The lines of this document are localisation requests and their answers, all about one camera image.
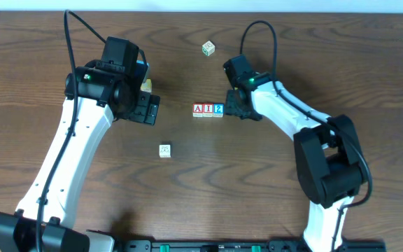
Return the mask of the blue number 2 block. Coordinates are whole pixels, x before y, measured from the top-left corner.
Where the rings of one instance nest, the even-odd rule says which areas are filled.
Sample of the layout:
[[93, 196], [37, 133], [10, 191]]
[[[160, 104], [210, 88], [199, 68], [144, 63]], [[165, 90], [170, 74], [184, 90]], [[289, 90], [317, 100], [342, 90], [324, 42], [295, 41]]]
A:
[[213, 117], [222, 118], [224, 116], [224, 104], [213, 105]]

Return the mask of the red letter I block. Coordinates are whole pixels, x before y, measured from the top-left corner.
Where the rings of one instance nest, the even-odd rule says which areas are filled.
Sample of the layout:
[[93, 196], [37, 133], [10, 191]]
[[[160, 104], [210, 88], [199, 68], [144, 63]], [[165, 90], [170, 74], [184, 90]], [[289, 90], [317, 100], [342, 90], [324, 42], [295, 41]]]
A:
[[203, 116], [213, 117], [213, 104], [203, 104]]

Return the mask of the red letter A block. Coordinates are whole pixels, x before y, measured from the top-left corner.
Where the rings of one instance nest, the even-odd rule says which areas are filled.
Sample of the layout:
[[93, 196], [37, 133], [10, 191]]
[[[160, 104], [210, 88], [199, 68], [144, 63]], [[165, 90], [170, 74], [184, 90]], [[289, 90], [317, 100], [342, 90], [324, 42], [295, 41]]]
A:
[[203, 104], [193, 104], [192, 105], [192, 115], [194, 117], [203, 117]]

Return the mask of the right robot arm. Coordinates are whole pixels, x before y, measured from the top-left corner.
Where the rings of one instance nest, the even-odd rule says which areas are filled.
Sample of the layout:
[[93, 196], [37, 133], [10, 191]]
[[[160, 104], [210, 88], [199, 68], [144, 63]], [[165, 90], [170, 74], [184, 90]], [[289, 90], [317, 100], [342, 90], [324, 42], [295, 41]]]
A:
[[268, 118], [293, 141], [299, 184], [310, 201], [303, 239], [311, 251], [344, 249], [341, 231], [363, 183], [372, 184], [352, 120], [331, 117], [300, 101], [273, 74], [254, 71], [244, 55], [223, 69], [231, 90], [224, 112], [241, 119]]

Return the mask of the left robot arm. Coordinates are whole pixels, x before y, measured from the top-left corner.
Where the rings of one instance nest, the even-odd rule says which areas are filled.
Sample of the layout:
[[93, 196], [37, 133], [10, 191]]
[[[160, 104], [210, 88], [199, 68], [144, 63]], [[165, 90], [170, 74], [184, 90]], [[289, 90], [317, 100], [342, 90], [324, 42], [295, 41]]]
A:
[[137, 45], [108, 37], [101, 59], [66, 78], [56, 135], [14, 213], [0, 212], [1, 251], [121, 251], [101, 231], [76, 232], [80, 193], [94, 154], [114, 121], [154, 125], [160, 98], [141, 90], [149, 64]]

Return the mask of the yellow block left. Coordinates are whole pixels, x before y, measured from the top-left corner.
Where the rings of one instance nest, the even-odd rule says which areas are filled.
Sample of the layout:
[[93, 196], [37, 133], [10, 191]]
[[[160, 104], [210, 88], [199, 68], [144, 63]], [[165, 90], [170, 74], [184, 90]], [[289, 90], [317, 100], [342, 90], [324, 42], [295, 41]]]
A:
[[141, 84], [141, 91], [143, 92], [152, 92], [152, 81], [147, 79], [144, 83]]

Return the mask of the green sided wooden block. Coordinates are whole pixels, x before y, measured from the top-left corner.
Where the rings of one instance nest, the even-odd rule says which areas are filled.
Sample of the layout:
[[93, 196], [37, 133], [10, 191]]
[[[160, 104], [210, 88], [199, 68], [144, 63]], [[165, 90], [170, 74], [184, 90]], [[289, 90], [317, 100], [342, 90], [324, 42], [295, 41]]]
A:
[[215, 52], [215, 45], [211, 41], [205, 42], [205, 44], [202, 45], [202, 52], [205, 56], [212, 55]]

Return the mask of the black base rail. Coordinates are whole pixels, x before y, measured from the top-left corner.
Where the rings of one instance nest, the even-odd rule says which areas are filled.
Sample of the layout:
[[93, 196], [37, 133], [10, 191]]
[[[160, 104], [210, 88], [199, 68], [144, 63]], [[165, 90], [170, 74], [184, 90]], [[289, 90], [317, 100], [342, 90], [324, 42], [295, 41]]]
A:
[[301, 239], [276, 239], [266, 242], [237, 241], [150, 241], [129, 240], [116, 251], [123, 252], [308, 252]]

